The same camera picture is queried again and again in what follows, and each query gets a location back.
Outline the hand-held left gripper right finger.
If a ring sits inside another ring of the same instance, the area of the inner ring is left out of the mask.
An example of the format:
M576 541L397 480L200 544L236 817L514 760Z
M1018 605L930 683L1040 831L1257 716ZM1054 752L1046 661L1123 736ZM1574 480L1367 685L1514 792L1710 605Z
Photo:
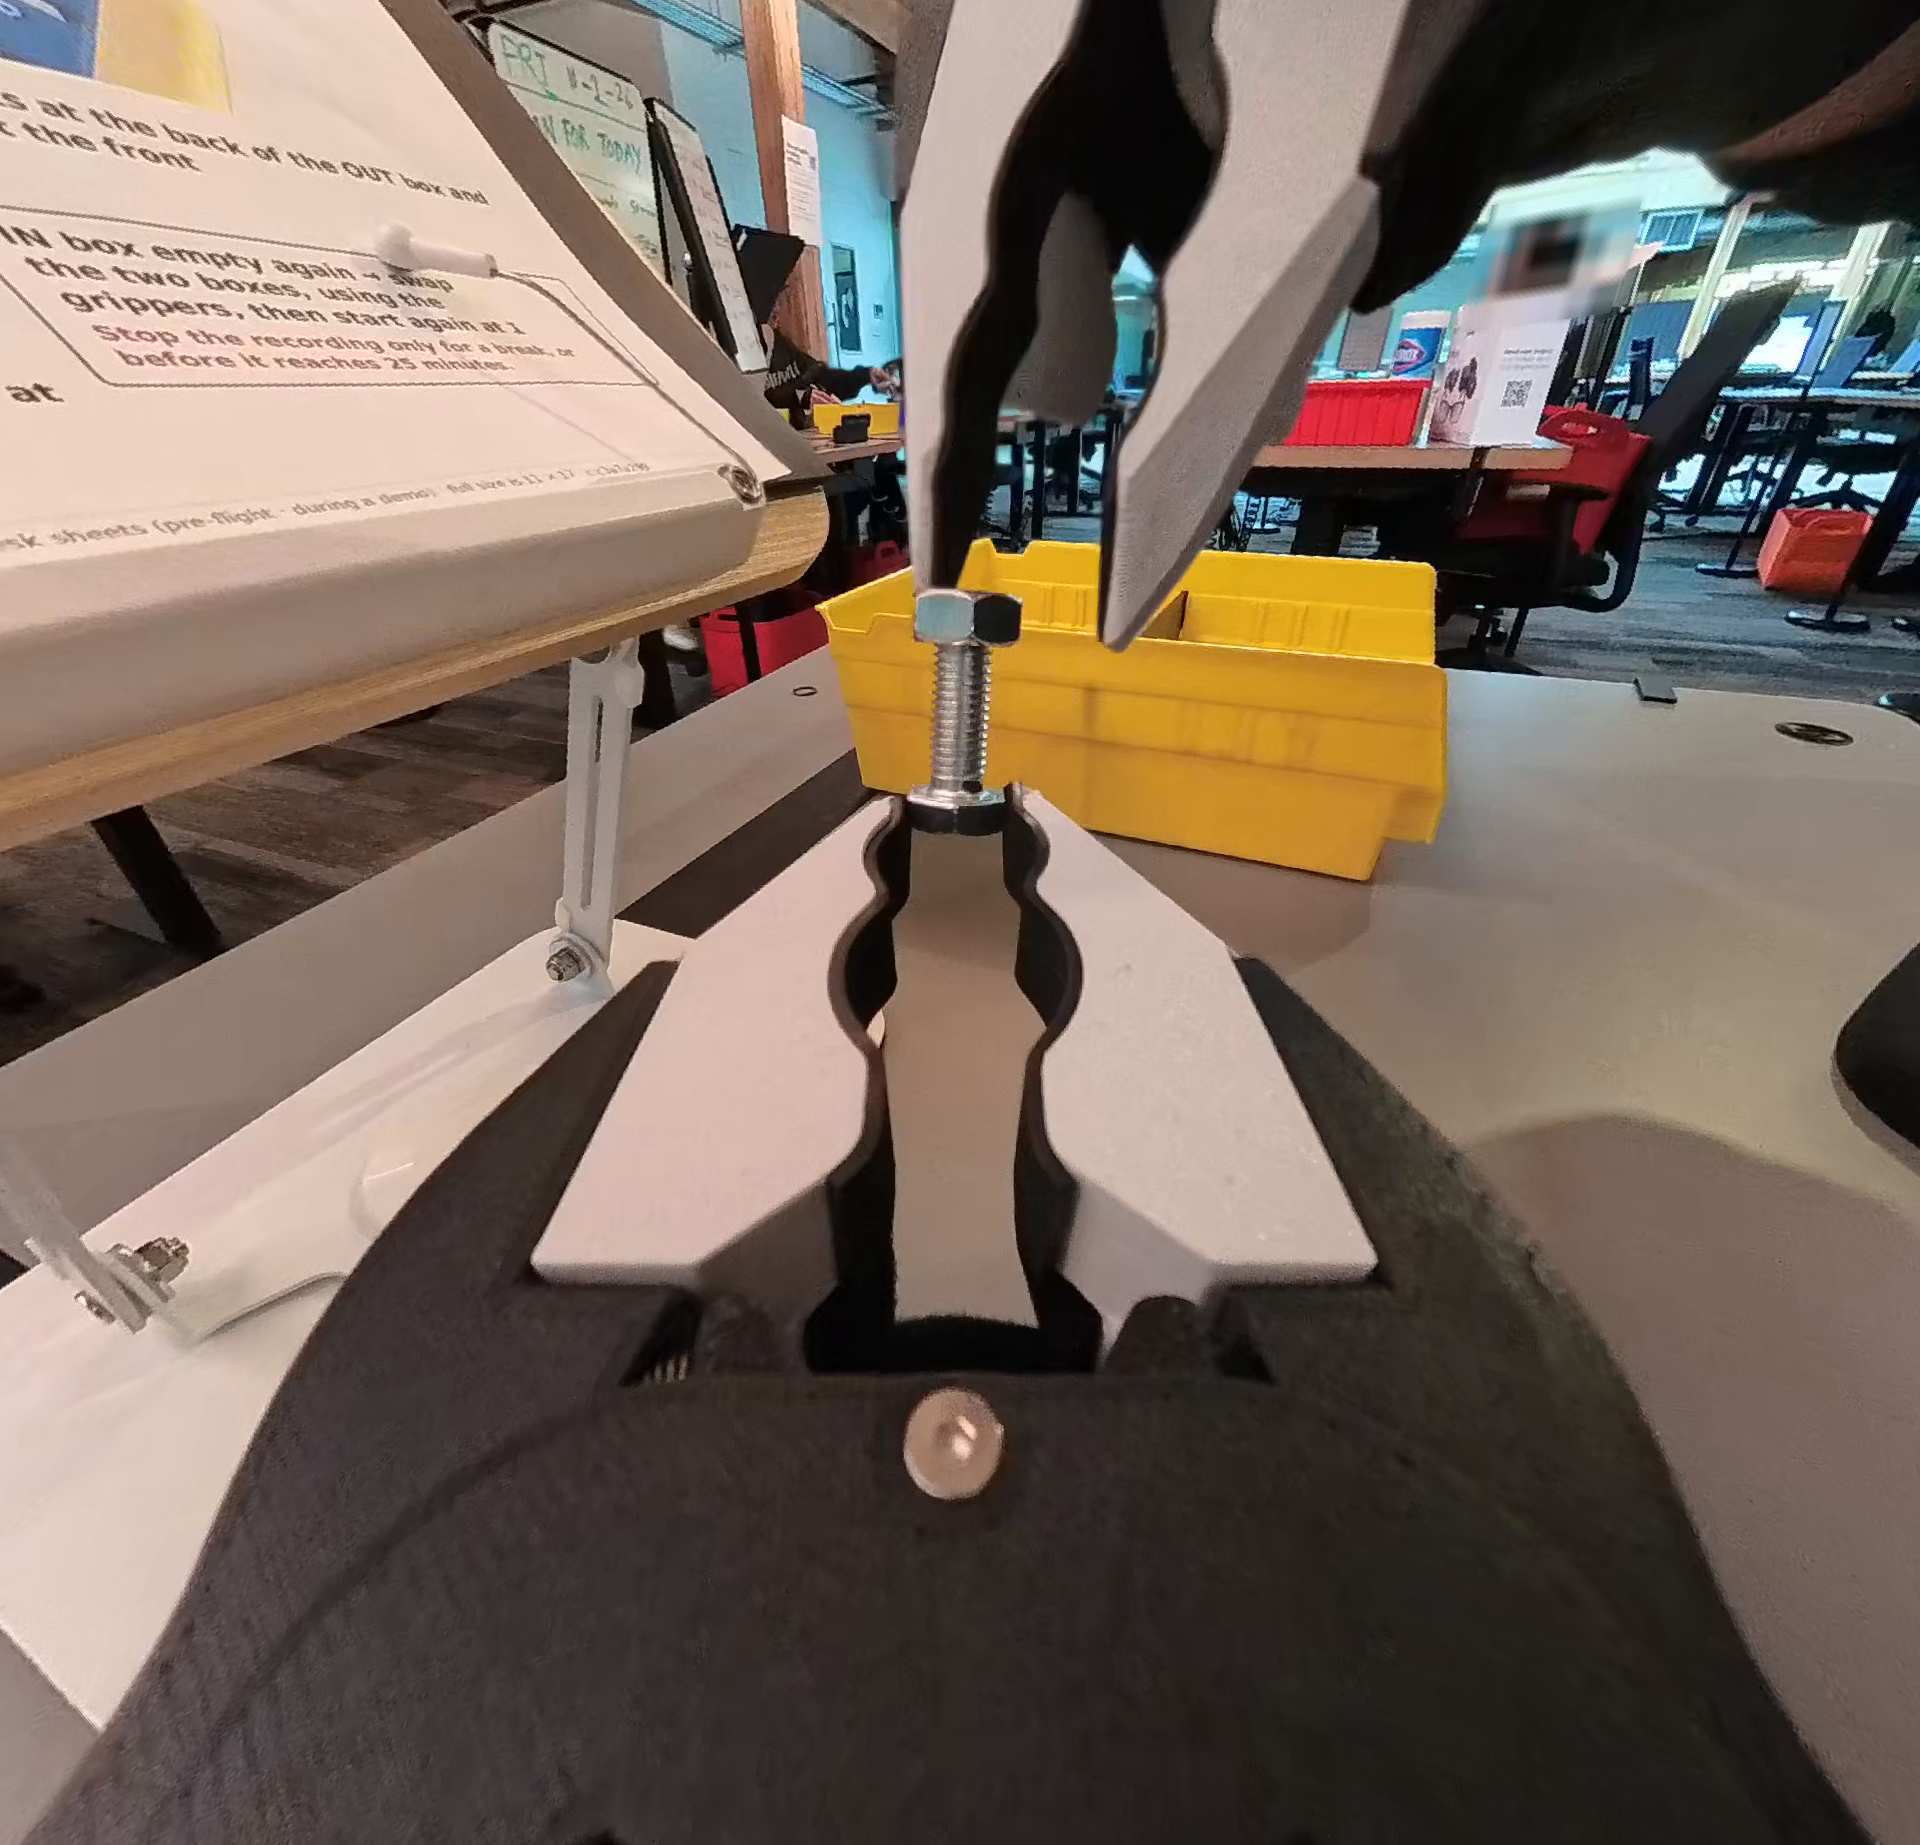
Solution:
M1004 795L1001 850L1043 1025L1014 1226L1048 1351L1086 1370L1148 1300L1371 1281L1376 1243L1253 997L1262 966L1031 786Z

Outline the steel hex bolt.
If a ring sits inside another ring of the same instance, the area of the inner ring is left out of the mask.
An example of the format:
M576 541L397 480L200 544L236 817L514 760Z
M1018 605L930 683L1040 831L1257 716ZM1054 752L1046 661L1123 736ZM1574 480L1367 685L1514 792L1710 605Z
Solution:
M927 588L915 597L915 640L931 645L930 776L945 795L988 785L991 654L1019 639L1019 597Z

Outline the red plastic bin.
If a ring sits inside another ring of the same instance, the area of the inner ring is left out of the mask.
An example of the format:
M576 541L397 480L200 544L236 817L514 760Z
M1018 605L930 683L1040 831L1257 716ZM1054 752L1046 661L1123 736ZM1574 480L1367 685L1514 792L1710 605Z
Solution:
M1318 377L1305 387L1286 448L1404 448L1427 416L1427 377Z

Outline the wooden stand board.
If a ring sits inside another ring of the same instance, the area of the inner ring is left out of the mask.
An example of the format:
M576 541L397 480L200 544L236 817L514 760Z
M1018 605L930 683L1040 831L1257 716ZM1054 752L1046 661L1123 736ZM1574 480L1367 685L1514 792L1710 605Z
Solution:
M1 848L795 585L825 549L827 527L825 488L785 488L762 511L746 562L696 590L652 594L565 621L466 640L9 774L1 778Z

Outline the whiteboard with green writing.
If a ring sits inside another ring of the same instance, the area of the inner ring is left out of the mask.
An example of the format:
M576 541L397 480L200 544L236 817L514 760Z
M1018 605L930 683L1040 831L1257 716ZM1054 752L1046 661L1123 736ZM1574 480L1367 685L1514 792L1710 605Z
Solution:
M496 78L572 177L667 280L652 136L636 84L500 18L486 21L482 43Z

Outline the red office chair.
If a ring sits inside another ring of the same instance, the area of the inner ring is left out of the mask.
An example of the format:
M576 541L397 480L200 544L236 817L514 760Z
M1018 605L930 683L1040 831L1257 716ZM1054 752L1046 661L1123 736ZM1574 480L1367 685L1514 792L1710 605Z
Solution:
M1604 616L1636 576L1651 442L1627 420L1587 407L1544 412L1541 435L1566 465L1526 480L1489 480L1436 566L1438 610Z

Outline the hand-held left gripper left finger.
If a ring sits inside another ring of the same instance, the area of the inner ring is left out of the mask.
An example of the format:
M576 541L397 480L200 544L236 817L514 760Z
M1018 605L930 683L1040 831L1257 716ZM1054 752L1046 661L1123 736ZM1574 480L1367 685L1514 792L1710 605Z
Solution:
M872 1023L913 831L852 817L681 954L531 1264L799 1324L896 1309L896 1149Z

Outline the orange plastic bin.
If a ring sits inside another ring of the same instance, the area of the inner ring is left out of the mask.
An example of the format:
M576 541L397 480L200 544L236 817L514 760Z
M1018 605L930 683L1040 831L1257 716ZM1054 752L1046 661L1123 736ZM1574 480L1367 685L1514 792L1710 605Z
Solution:
M1786 507L1775 512L1757 557L1757 578L1770 594L1830 603L1850 582L1874 515L1867 511Z

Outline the yellow plastic bin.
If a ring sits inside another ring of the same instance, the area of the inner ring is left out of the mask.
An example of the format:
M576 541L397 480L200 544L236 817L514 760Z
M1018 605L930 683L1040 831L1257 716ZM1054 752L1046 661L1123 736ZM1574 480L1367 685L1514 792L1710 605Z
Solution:
M1365 881L1446 802L1436 572L1205 550L1124 652L1094 630L1096 549L974 541L962 585L1019 597L997 650L988 785L1093 833Z

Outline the white printed sign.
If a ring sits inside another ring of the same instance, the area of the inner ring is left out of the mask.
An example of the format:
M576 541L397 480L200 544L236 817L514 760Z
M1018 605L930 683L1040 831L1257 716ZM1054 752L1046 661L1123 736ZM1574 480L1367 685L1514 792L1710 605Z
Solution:
M1427 442L1452 448L1531 442L1570 321L1566 300L1551 293L1462 307L1431 387Z

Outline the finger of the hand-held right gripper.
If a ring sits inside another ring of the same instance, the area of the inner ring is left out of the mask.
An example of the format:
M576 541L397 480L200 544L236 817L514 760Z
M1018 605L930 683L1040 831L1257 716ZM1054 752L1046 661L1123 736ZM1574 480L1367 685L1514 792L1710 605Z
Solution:
M1099 637L1121 652L1284 435L1379 241L1363 153L1408 0L1084 0L1019 402L1096 402L1130 253L1154 270L1160 351L1123 433L1102 537Z
M899 303L910 559L919 594L958 585L1019 349L994 348L1004 275L994 208L1026 113L1065 58L1080 0L907 0L897 67Z

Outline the white sheet holder panel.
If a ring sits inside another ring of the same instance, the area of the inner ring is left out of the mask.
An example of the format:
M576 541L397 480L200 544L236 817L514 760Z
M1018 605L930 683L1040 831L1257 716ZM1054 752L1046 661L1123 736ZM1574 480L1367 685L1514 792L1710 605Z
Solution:
M5 776L473 640L705 591L747 559L762 512L764 490L722 462L7 564Z

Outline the black textured rubber mat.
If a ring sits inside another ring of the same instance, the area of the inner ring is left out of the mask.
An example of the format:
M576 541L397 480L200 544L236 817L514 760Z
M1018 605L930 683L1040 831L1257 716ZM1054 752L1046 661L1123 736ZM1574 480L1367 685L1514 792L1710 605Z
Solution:
M1917 1150L1917 946L1843 1023L1834 1067L1858 1110Z

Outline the red fabric box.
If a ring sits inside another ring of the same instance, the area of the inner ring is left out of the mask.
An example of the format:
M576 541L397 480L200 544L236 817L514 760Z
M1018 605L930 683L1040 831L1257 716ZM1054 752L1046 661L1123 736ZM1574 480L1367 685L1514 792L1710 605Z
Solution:
M750 670L769 676L827 645L827 628L818 609L757 617L750 624L750 654L741 643L740 616L730 607L702 616L698 633L707 661L709 693L716 698L728 697L747 683Z

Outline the wooden column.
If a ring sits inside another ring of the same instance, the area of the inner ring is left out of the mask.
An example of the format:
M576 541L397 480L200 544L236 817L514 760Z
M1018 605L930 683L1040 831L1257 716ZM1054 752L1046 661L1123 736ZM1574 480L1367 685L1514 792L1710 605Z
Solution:
M803 58L796 0L737 0L743 62L750 80L750 116L757 145L764 228L796 235L789 208L785 125L806 125ZM789 275L774 321L782 334L818 360L829 358L822 261L803 244Z

